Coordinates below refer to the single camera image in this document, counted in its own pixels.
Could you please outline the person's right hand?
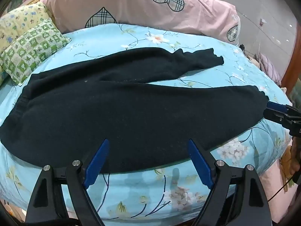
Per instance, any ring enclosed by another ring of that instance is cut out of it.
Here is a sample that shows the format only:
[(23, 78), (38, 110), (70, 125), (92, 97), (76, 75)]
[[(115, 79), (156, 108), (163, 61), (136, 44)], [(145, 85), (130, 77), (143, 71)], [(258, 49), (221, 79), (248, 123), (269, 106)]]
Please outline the person's right hand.
[(291, 163), (290, 163), (289, 171), (291, 175), (294, 175), (300, 169), (300, 164), (296, 158), (297, 145), (295, 143), (293, 143), (290, 152), (291, 152)]

